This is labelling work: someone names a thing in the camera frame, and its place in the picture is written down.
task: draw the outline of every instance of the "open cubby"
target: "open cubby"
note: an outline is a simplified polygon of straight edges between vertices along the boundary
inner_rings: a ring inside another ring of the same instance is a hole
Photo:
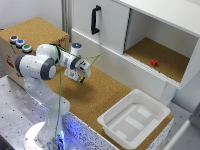
[[[131,10],[124,53],[181,83],[198,37]]]

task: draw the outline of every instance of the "brown box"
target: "brown box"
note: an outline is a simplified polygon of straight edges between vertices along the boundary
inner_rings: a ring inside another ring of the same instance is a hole
[[[10,44],[10,36],[12,35],[17,35],[19,39],[25,40],[26,44],[32,46],[31,55],[36,54],[36,49],[41,44],[60,44],[69,50],[69,35],[39,17],[0,31],[0,53],[5,71],[22,87],[24,87],[24,78],[19,76],[15,68],[15,60],[23,52],[15,45]]]

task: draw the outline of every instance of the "cabinet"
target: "cabinet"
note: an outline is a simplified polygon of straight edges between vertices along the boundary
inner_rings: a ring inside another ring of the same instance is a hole
[[[87,0],[83,5],[78,2],[74,0],[74,41],[95,43],[94,47],[85,45],[85,54],[103,53],[95,66],[122,84],[140,88],[160,99],[165,89],[183,88],[200,70],[200,6],[184,0]],[[90,21],[85,21],[84,26],[81,22],[84,16],[91,20],[91,10],[96,5],[105,5],[107,11],[103,15],[102,9],[97,20],[97,28],[102,33],[91,35]],[[144,62],[132,55],[132,51],[149,60]],[[165,67],[159,70],[150,66],[154,57],[158,57],[160,67]]]

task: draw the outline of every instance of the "white plastic bin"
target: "white plastic bin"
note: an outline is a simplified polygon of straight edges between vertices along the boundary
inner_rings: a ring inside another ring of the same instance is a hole
[[[136,149],[169,113],[169,108],[135,89],[102,114],[98,122],[122,147]]]

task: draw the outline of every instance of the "black handle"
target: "black handle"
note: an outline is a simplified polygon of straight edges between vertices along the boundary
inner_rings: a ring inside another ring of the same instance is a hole
[[[96,5],[96,8],[92,10],[92,25],[91,25],[91,31],[92,35],[98,33],[100,30],[96,28],[96,12],[101,10],[101,7]]]

